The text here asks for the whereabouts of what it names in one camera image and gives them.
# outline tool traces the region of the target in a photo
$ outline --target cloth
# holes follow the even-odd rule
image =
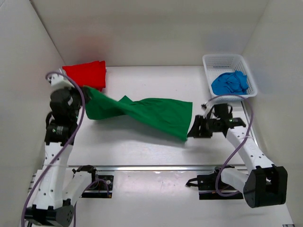
[[[85,110],[89,119],[102,120],[110,117],[130,117],[170,135],[187,140],[187,131],[192,117],[192,102],[165,98],[146,98],[132,101],[124,96],[113,100],[101,92],[88,88],[91,100]]]
[[[215,95],[246,95],[247,76],[241,71],[226,72],[218,76],[212,83],[213,93]]]
[[[105,88],[105,61],[93,61],[80,65],[62,67],[66,74],[79,86],[94,87],[98,90]]]

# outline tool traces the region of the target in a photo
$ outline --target blue towel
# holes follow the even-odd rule
[[[247,76],[241,71],[226,72],[218,76],[212,83],[213,93],[215,95],[246,95],[248,85]]]

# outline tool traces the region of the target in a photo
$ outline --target green towel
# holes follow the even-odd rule
[[[183,141],[187,140],[193,107],[191,102],[166,98],[146,98],[133,102],[127,96],[116,101],[91,87],[88,90],[91,100],[86,104],[85,110],[89,119],[102,120],[129,115]]]

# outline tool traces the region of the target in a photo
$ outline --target red towel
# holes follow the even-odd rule
[[[80,65],[62,67],[79,86],[90,86],[98,90],[105,88],[105,61],[93,61]]]

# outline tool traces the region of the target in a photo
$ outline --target white mesh basket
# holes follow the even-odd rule
[[[257,87],[252,74],[244,61],[244,58],[239,54],[207,54],[203,56],[203,65],[206,73],[208,86],[212,97],[216,97],[213,93],[212,83],[213,81],[225,72],[241,71],[244,75],[247,75],[247,85],[249,86],[246,95],[242,95],[245,98],[253,97],[257,95]],[[223,96],[216,98],[214,102],[238,102],[242,99],[236,96]]]

